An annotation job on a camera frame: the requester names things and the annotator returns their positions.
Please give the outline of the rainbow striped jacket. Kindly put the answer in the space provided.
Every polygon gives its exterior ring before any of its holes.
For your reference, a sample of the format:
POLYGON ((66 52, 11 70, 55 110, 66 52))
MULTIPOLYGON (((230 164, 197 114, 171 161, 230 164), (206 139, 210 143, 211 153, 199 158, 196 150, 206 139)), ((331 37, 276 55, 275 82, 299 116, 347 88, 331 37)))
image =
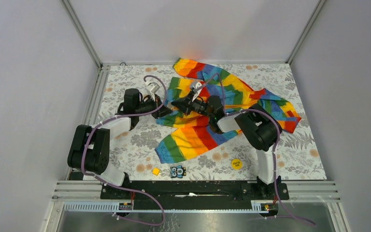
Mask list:
POLYGON ((157 124, 173 127, 155 151, 161 163, 180 163, 208 152, 242 133, 267 151, 282 131, 293 133, 301 120, 294 106, 267 89, 254 90, 227 70, 180 58, 167 103, 173 111, 157 124))

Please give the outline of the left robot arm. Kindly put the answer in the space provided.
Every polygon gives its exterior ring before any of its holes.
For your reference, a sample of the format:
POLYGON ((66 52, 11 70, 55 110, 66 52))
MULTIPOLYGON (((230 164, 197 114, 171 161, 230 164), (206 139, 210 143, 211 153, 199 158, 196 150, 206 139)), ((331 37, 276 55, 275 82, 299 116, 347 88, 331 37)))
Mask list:
POLYGON ((124 181, 126 174, 109 163, 110 141, 134 129, 139 122, 139 114, 144 115, 157 109, 162 104, 162 99, 152 93, 143 96, 136 88, 125 90, 124 100, 120 103, 117 114, 130 115, 117 119, 96 129, 89 139, 94 126, 77 126, 68 154, 67 164, 71 168, 81 170, 83 152, 86 152, 84 164, 85 172, 100 177, 106 183, 112 184, 112 193, 123 199, 130 194, 130 185, 124 181))

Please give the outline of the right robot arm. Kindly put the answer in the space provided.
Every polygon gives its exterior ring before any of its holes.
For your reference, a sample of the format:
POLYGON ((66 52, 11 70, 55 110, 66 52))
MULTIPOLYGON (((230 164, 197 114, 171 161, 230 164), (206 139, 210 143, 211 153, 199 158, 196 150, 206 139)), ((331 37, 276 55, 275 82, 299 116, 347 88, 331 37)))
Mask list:
POLYGON ((172 102, 182 113, 192 112, 207 116, 209 127, 216 134, 241 130, 249 144, 257 150, 258 193, 270 199, 281 183, 275 160, 275 150, 282 128, 258 103, 246 110, 226 113, 219 96, 210 96, 206 102, 194 97, 183 97, 172 102))

